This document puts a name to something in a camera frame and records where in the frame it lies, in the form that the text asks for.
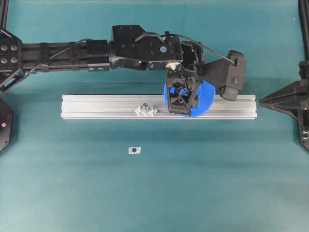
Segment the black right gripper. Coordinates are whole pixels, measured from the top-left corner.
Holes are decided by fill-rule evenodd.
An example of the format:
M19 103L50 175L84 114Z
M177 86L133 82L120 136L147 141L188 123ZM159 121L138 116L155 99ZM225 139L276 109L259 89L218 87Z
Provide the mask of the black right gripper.
M309 144L309 62L299 63L301 81L295 81L259 100L259 106L299 120L302 145Z

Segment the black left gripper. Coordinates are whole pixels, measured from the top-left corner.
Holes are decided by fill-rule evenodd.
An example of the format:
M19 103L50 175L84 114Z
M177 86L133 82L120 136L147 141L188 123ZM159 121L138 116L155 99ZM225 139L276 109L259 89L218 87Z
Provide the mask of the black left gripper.
M196 71L205 64L201 43L182 35L164 35L142 39L142 69L166 70L166 94L168 110L172 114L191 116L197 108L197 92L202 82L195 76L185 76L175 71L181 68Z

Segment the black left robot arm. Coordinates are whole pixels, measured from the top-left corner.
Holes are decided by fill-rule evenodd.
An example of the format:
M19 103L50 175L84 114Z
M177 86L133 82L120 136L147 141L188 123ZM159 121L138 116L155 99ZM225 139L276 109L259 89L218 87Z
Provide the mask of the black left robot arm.
M37 72L101 72L118 67L167 71L166 98L171 113L191 115L199 103L202 79L201 45L181 36L147 32L139 25L112 28L112 39L81 39L70 43L23 43L0 30L0 90L26 80Z

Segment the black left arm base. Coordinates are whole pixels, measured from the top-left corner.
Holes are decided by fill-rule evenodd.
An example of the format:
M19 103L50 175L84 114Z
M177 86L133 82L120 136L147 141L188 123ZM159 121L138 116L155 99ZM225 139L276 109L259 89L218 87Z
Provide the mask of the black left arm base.
M14 112L9 105L0 99L0 151L2 152L11 140Z

